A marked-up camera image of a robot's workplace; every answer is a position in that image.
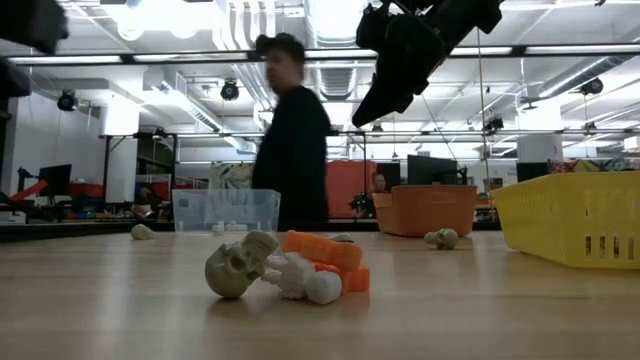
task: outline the pillar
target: pillar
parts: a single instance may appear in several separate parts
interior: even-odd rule
[[[140,108],[128,101],[113,101],[100,109],[104,135],[130,135],[138,131]],[[133,201],[136,185],[137,139],[111,141],[107,173],[107,202]]]
[[[535,104],[536,109],[520,111],[518,126],[522,130],[560,130],[564,128],[560,102],[556,99]],[[562,161],[562,135],[524,135],[518,137],[518,161],[540,163]]]

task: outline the orange wall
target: orange wall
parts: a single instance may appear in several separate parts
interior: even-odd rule
[[[376,163],[367,161],[365,179],[364,161],[332,161],[327,164],[327,195],[329,217],[351,218],[351,201],[365,189],[371,191],[371,176],[376,172]]]

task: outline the wooden table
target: wooden table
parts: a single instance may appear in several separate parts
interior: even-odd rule
[[[640,274],[573,270],[476,233],[456,251],[355,234],[369,295],[318,307],[256,282],[238,301],[204,261],[233,238],[109,235],[0,245],[0,358],[638,359]]]

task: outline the plastic bin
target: plastic bin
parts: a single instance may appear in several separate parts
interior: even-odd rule
[[[572,267],[640,269],[640,173],[547,175],[492,195],[509,247]]]
[[[391,194],[373,194],[380,231],[410,237],[423,237],[443,228],[459,236],[473,228],[476,205],[475,186],[401,185]]]
[[[272,190],[173,190],[176,232],[211,233],[213,225],[235,222],[246,230],[277,231],[280,194]]]

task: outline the skull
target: skull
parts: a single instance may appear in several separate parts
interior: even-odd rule
[[[138,224],[131,229],[131,237],[134,240],[152,240],[155,239],[156,234],[143,224]]]
[[[251,231],[242,240],[222,244],[207,259],[205,277],[216,294],[237,299],[265,271],[265,261],[278,248],[278,241],[261,231]]]
[[[453,229],[441,229],[424,236],[424,241],[430,245],[436,245],[438,250],[453,250],[458,244],[458,234]]]

